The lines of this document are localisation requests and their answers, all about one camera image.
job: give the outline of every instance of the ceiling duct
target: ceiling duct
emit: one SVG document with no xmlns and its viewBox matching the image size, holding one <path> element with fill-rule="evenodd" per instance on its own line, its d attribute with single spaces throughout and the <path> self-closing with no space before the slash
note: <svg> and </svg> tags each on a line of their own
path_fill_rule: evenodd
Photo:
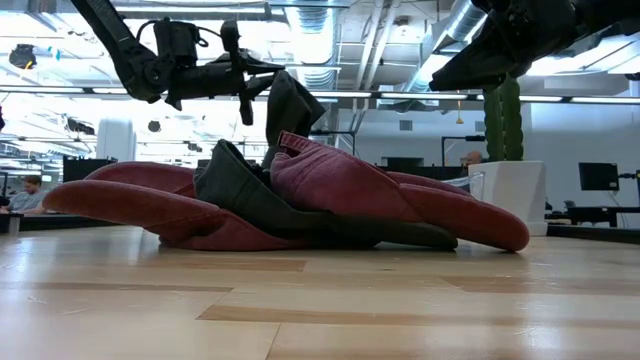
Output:
<svg viewBox="0 0 640 360">
<path fill-rule="evenodd" d="M 429 57 L 434 51 L 453 45 L 457 42 L 469 42 L 471 37 L 480 29 L 486 14 L 480 8 L 473 5 L 471 0 L 456 0 L 451 8 L 451 15 L 440 23 L 431 26 L 422 44 L 422 54 L 425 58 L 423 64 L 407 82 L 404 91 L 427 92 L 431 74 Z"/>
<path fill-rule="evenodd" d="M 294 32 L 295 59 L 305 65 L 335 65 L 334 47 L 337 40 L 338 12 L 332 8 L 304 7 L 287 8 L 286 14 Z M 298 80 L 310 90 L 333 90 L 336 88 L 336 70 L 298 68 Z"/>
</svg>

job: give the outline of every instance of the wall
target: wall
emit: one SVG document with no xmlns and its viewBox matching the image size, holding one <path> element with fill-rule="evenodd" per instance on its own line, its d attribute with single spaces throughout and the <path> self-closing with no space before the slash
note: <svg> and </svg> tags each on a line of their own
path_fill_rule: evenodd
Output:
<svg viewBox="0 0 640 360">
<path fill-rule="evenodd" d="M 640 170 L 638 107 L 527 104 L 523 106 L 522 115 L 525 158 L 545 162 L 547 196 L 555 210 L 564 210 L 564 200 L 573 200 L 578 206 L 615 205 L 605 192 L 580 189 L 579 162 L 617 163 L 620 173 Z M 442 115 L 374 111 L 367 116 L 356 141 L 360 158 L 382 165 L 383 157 L 422 157 L 425 165 L 436 166 L 441 163 L 440 137 L 474 135 L 475 121 L 482 121 L 484 117 L 480 111 L 463 111 L 465 124 L 456 125 L 457 112 Z M 400 119 L 413 120 L 414 131 L 399 131 Z M 341 121 L 342 129 L 347 126 Z M 459 159 L 471 150 L 482 150 L 486 156 L 484 148 L 481 143 L 460 142 L 447 153 L 447 163 L 458 165 Z M 616 201 L 622 206 L 638 206 L 636 182 L 621 179 L 620 186 Z M 631 226 L 640 227 L 640 215 L 628 214 L 626 218 Z"/>
<path fill-rule="evenodd" d="M 339 118 L 340 129 L 348 129 L 351 111 L 341 109 Z M 436 111 L 398 114 L 394 111 L 370 110 L 365 114 L 356 137 L 356 155 L 378 165 L 383 165 L 384 157 L 413 157 L 424 158 L 426 166 L 440 166 L 441 137 L 477 135 L 475 123 L 484 121 L 484 114 L 480 111 L 462 111 L 460 118 L 463 119 L 463 124 L 456 124 L 457 111 L 446 114 Z M 400 120 L 413 121 L 413 131 L 400 131 Z M 344 143 L 340 142 L 339 147 L 351 153 L 351 149 Z M 447 140 L 445 148 L 449 147 L 451 149 L 447 152 L 446 162 L 451 166 L 459 166 L 460 158 L 473 150 L 481 151 L 487 156 L 483 143 Z"/>
<path fill-rule="evenodd" d="M 545 162 L 547 196 L 554 209 L 564 209 L 564 200 L 578 206 L 615 205 L 605 192 L 580 190 L 578 163 L 617 163 L 620 173 L 640 169 L 640 123 L 633 110 L 612 105 L 532 105 L 533 135 L 527 140 L 527 157 Z M 636 182 L 621 179 L 615 198 L 622 206 L 638 206 Z M 640 217 L 627 218 L 640 227 Z"/>
</svg>

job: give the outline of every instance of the red cloth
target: red cloth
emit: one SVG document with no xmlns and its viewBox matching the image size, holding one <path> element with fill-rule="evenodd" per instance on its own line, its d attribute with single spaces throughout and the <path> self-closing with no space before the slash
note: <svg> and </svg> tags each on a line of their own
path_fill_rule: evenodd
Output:
<svg viewBox="0 0 640 360">
<path fill-rule="evenodd" d="M 193 170 L 120 163 L 99 169 L 88 178 L 91 180 L 56 187 L 47 194 L 43 206 L 61 213 L 140 226 L 160 235 L 162 243 L 184 249 L 260 251 L 309 247 L 303 241 L 270 236 L 226 210 L 193 199 Z"/>
<path fill-rule="evenodd" d="M 101 167 L 89 174 L 85 180 L 139 185 L 195 199 L 193 173 L 193 169 L 178 166 L 132 161 Z"/>
<path fill-rule="evenodd" d="M 271 165 L 273 190 L 301 209 L 425 222 L 509 251 L 527 246 L 516 216 L 444 183 L 387 174 L 344 151 L 283 132 Z"/>
</svg>

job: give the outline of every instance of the office desk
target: office desk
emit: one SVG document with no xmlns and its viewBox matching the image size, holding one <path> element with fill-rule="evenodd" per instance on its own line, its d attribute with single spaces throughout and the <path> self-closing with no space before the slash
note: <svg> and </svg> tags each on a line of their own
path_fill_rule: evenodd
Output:
<svg viewBox="0 0 640 360">
<path fill-rule="evenodd" d="M 113 225 L 117 224 L 76 215 L 31 215 L 22 218 L 22 221 L 20 222 L 20 231 L 82 229 Z"/>
<path fill-rule="evenodd" d="M 22 214 L 0 214 L 0 234 L 17 235 Z"/>
<path fill-rule="evenodd" d="M 618 227 L 618 214 L 640 214 L 640 207 L 589 206 L 567 209 L 572 225 L 580 223 L 608 222 L 611 227 Z"/>
</svg>

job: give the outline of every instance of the cactus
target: cactus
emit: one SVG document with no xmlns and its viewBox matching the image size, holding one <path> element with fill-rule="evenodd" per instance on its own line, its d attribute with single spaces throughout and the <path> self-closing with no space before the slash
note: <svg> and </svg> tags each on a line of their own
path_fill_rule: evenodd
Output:
<svg viewBox="0 0 640 360">
<path fill-rule="evenodd" d="M 499 89 L 502 100 L 502 113 L 504 124 L 504 153 L 509 161 L 522 161 L 524 158 L 524 146 L 522 142 L 522 115 L 520 115 L 520 85 L 511 76 Z"/>
<path fill-rule="evenodd" d="M 485 90 L 484 95 L 484 125 L 486 127 L 487 152 L 489 161 L 504 160 L 502 108 L 500 93 L 496 90 Z"/>
</svg>

